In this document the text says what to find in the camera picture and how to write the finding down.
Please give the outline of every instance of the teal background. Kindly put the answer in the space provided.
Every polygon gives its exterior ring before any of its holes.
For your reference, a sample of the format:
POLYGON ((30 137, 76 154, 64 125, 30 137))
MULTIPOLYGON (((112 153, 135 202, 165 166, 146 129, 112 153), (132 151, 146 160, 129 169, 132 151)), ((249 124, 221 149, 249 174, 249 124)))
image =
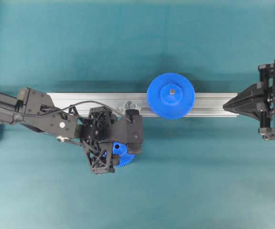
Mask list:
MULTIPOLYGON (((275 58, 275 0, 0 0, 0 92, 145 92, 158 74, 239 92, 275 58)), ((89 172, 81 148, 0 125, 0 229, 275 229, 275 141, 238 118, 144 119, 143 153, 89 172)))

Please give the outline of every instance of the blue gear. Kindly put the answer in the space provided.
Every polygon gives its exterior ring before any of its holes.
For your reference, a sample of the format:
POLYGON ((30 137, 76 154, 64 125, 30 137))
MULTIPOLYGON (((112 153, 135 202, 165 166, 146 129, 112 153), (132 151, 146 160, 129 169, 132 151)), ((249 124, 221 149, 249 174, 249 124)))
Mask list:
POLYGON ((147 101, 151 110, 165 119, 184 117, 194 106, 194 87, 184 76, 164 73, 149 85, 147 101))
POLYGON ((115 167, 125 166, 129 164, 135 157, 134 154, 128 154, 126 145, 120 144, 118 142, 114 142, 113 144, 113 154, 119 154, 120 156, 120 162, 115 167))

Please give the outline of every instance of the metal rail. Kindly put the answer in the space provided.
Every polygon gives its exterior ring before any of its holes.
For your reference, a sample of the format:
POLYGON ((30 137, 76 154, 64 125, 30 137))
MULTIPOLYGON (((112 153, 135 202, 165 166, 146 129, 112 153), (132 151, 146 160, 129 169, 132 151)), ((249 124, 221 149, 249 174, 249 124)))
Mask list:
MULTIPOLYGON (((85 100, 93 100, 106 104, 116 110, 124 103, 131 101, 138 104, 144 117, 157 117, 147 103, 146 93, 48 93, 56 107, 67 107, 85 100)), ((223 104, 237 96, 237 93, 196 93, 194 107, 185 117, 237 117, 223 109, 223 104)), ((81 115, 88 115, 92 107, 97 104, 82 104, 77 106, 81 115)))

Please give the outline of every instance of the wire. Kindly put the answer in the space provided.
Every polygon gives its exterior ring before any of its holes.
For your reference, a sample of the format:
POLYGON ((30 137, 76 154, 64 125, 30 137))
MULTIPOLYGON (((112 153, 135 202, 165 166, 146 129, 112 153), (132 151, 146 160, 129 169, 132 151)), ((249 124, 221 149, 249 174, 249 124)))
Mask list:
POLYGON ((24 114, 24 113, 21 113, 21 112, 12 111, 12 110, 10 110, 10 109, 7 109, 7 108, 1 107, 1 106, 0 106, 0 109, 1 109, 1 110, 4 110, 4 111, 12 112, 12 113, 17 114, 17 115, 22 115, 22 116, 26 116, 26 117, 37 117, 37 118, 40 118, 40 117, 45 117, 45 116, 49 116, 49 115, 52 115, 52 114, 54 115, 54 114, 60 113, 60 112, 62 112, 62 111, 65 111, 65 110, 67 110, 67 109, 73 108, 73 107, 75 107, 75 106, 78 106, 78 105, 81 105, 81 104, 87 104, 87 103, 98 104, 98 105, 104 106, 104 107, 106 107, 106 108, 108 108, 108 109, 111 109, 111 110, 114 111, 116 114, 118 114, 120 117, 125 118, 125 119, 128 120, 130 123, 132 123, 132 121, 131 121, 129 118, 127 118, 125 115, 123 115, 123 114, 120 113, 119 111, 116 111, 115 109, 111 108, 110 106, 108 106, 108 105, 106 105, 106 104, 102 104, 102 103, 99 103, 99 102, 97 102, 97 101, 92 101, 92 100, 82 101, 82 102, 79 102, 79 103, 70 105, 70 106, 68 106, 68 107, 65 107, 65 108, 63 108, 63 109, 60 109, 60 110, 58 110, 58 111, 53 111, 53 112, 49 112, 49 113, 47 113, 47 114, 42 114, 42 115, 41 115, 41 114, 24 114))

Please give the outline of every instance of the screw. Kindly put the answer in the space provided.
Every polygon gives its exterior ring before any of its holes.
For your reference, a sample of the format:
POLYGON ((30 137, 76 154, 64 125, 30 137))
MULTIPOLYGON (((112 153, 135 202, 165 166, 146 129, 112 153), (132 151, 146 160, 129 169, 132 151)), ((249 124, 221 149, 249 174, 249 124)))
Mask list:
POLYGON ((170 95, 174 95, 175 90, 174 89, 170 89, 169 93, 170 93, 170 95))
POLYGON ((60 128, 64 128, 65 127, 65 123, 64 122, 60 122, 59 126, 60 126, 60 128))

